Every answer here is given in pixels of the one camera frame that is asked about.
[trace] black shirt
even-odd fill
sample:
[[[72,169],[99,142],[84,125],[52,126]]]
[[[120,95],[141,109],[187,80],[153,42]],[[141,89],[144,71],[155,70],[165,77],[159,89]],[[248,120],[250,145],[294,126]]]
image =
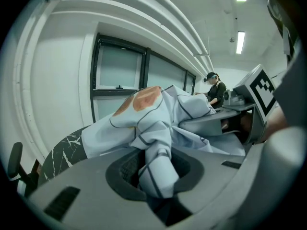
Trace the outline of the black shirt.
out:
[[[208,96],[210,96],[210,101],[212,101],[214,98],[217,99],[217,102],[212,104],[211,106],[216,109],[223,105],[224,103],[224,91],[226,90],[226,86],[223,82],[219,82],[218,85],[215,84],[211,87],[211,89],[208,92]]]

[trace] black cap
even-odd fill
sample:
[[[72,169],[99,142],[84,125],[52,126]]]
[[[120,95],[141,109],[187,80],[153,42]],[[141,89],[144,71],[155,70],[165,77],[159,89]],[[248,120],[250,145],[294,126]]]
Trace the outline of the black cap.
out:
[[[203,79],[204,82],[208,81],[208,79],[211,79],[213,76],[217,76],[217,74],[215,72],[209,72],[207,74],[207,77]]]

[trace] gray panel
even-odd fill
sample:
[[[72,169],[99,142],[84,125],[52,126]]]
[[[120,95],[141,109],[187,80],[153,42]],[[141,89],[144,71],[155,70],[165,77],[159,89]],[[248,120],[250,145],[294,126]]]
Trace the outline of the gray panel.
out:
[[[240,169],[225,188],[199,213],[169,227],[170,230],[219,229],[229,223],[245,200],[258,169],[263,144],[253,146]]]
[[[306,130],[290,127],[265,143],[253,186],[238,213],[236,229],[255,227],[286,195],[306,157]]]
[[[230,109],[221,108],[220,110],[212,115],[183,121],[179,127],[201,137],[219,136],[222,134],[221,120],[240,114],[240,112]]]
[[[274,97],[290,126],[301,126],[307,122],[306,65],[305,52],[300,49],[289,65],[289,70],[285,73],[282,83],[274,92]],[[291,97],[291,100],[299,100],[299,104],[295,106],[295,111],[293,106],[289,104],[288,96]]]
[[[242,112],[242,111],[251,109],[254,106],[256,106],[256,104],[254,104],[254,103],[247,103],[245,105],[235,105],[235,106],[225,105],[225,104],[223,105],[224,108],[235,110],[235,111],[238,111],[238,112]]]
[[[164,229],[146,202],[123,199],[106,181],[107,167],[133,150],[127,148],[90,159],[90,162],[81,161],[42,185],[30,200],[44,209],[62,189],[74,186],[80,193],[62,221],[69,227],[84,230]]]
[[[178,149],[198,159],[204,166],[204,175],[193,190],[179,193],[180,202],[192,213],[197,213],[216,198],[238,172],[238,169],[221,165],[224,161],[242,163],[244,157]]]

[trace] black window frame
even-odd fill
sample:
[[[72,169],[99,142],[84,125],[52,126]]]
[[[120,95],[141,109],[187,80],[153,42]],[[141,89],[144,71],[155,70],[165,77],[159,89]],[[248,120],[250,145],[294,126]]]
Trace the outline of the black window frame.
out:
[[[133,89],[97,89],[96,88],[98,54],[99,54],[100,46],[103,46],[103,45],[111,46],[111,47],[125,48],[125,49],[142,54],[141,69],[140,69],[140,82],[139,82],[138,89],[133,90]],[[147,88],[149,61],[150,61],[151,55],[156,56],[174,65],[175,67],[178,67],[179,69],[185,71],[185,79],[184,79],[184,87],[183,87],[184,91],[186,90],[188,75],[192,76],[193,77],[192,94],[194,93],[196,76],[193,75],[188,70],[181,67],[179,64],[152,51],[148,47],[143,47],[138,44],[135,44],[135,43],[132,43],[132,42],[120,39],[120,38],[107,36],[107,35],[98,33],[96,40],[95,40],[95,44],[94,44],[92,62],[91,62],[91,72],[90,72],[90,99],[91,99],[91,109],[92,109],[92,117],[93,117],[94,123],[96,122],[95,113],[94,113],[94,97],[96,96],[123,96],[123,95],[130,96],[134,94],[136,91],[138,91],[139,89]]]

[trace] window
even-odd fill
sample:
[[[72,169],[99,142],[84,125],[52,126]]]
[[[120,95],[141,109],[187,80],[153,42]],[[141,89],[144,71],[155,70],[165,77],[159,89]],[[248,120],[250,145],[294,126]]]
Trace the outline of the window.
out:
[[[149,48],[97,35],[90,76],[93,121],[115,111],[138,89],[176,85],[193,93],[195,76]]]
[[[119,109],[129,96],[96,96],[94,97],[94,114],[96,120],[99,120]]]
[[[101,45],[98,53],[96,88],[138,89],[142,54],[123,47]]]
[[[147,86],[160,86],[163,89],[171,85],[184,89],[186,71],[175,65],[158,58],[150,56]]]

